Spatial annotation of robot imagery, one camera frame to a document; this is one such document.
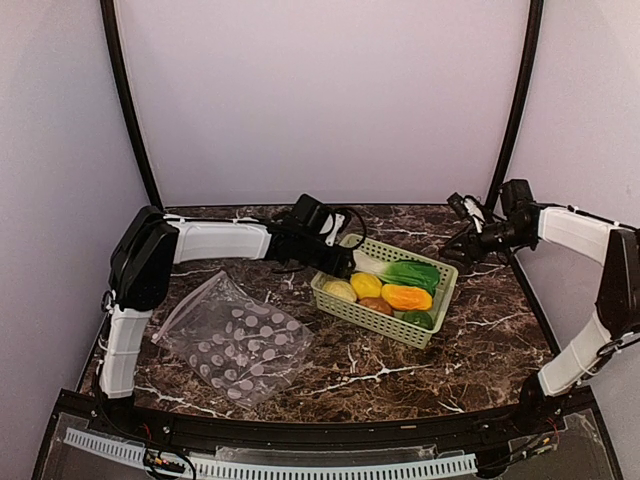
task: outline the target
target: ziplock bag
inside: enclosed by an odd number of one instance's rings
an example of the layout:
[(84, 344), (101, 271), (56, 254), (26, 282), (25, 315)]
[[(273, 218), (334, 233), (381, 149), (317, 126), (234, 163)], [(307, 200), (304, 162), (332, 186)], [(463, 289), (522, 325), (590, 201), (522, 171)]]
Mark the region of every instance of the ziplock bag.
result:
[(221, 271), (180, 302), (152, 341), (252, 408), (292, 384), (312, 339), (295, 318), (251, 298)]

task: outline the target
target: green pepper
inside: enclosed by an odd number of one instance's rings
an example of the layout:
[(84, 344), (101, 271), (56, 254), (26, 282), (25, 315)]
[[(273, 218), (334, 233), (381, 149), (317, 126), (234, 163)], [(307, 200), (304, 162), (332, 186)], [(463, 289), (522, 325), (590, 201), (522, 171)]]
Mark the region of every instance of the green pepper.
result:
[(433, 330), (433, 327), (435, 327), (435, 322), (431, 315), (420, 310), (405, 313), (402, 317), (402, 321), (427, 330)]

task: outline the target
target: white cable tray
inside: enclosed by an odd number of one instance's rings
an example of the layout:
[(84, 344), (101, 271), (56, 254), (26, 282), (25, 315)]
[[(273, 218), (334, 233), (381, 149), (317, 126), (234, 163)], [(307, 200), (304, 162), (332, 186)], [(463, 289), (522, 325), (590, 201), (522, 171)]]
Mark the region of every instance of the white cable tray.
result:
[[(123, 465), (145, 468), (142, 464), (144, 447), (138, 443), (110, 440), (73, 428), (67, 428), (64, 443)], [(175, 455), (165, 453), (163, 458), (184, 465), (184, 462)], [(196, 467), (198, 479), (202, 480), (424, 480), (453, 478), (478, 471), (474, 454), (361, 467), (249, 465), (222, 462), (195, 455), (192, 455), (190, 460)], [(189, 467), (182, 478), (191, 478)]]

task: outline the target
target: marble surface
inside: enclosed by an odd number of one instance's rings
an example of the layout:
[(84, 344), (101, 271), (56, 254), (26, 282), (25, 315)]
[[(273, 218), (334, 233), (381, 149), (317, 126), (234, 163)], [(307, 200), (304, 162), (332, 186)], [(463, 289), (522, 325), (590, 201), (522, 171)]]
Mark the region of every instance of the marble surface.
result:
[[(375, 240), (437, 258), (463, 224), (444, 206), (357, 207)], [(179, 208), (197, 217), (270, 217), (282, 207)], [(358, 231), (357, 221), (348, 231)], [(207, 385), (189, 365), (150, 341), (171, 310), (220, 269), (247, 293), (304, 323), (315, 335), (290, 388), (247, 410)], [(522, 381), (550, 358), (510, 268), (495, 257), (461, 272), (441, 331), (424, 350), (352, 325), (314, 307), (306, 270), (273, 274), (270, 262), (193, 261), (174, 267), (154, 312), (136, 373), (136, 404), (171, 412), (277, 422), (365, 422), (449, 415), (517, 401)], [(90, 390), (95, 359), (82, 391)]]

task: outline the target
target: green basket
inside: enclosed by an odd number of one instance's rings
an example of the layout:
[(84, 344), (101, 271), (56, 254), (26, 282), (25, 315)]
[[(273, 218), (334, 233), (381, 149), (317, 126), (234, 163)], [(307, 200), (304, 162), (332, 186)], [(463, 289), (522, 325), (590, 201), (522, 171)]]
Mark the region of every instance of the green basket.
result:
[[(346, 235), (340, 245), (345, 247), (354, 246), (360, 238), (362, 238), (360, 235)], [(456, 286), (458, 270), (445, 263), (436, 262), (430, 258), (392, 247), (386, 243), (376, 242), (375, 240), (367, 239), (359, 250), (362, 250), (370, 257), (379, 258), (387, 262), (417, 260), (418, 262), (433, 265), (440, 271), (440, 283), (436, 287), (436, 294), (433, 297), (433, 307), (429, 310), (429, 314), (435, 321), (433, 329), (427, 330), (426, 328), (405, 323), (402, 320), (376, 312), (357, 303), (346, 302), (336, 295), (323, 291), (324, 284), (333, 278), (324, 273), (318, 273), (311, 282), (318, 308), (407, 345), (425, 348), (429, 340), (431, 340), (431, 335), (439, 332), (440, 327), (442, 327), (442, 321), (447, 314), (453, 290)]]

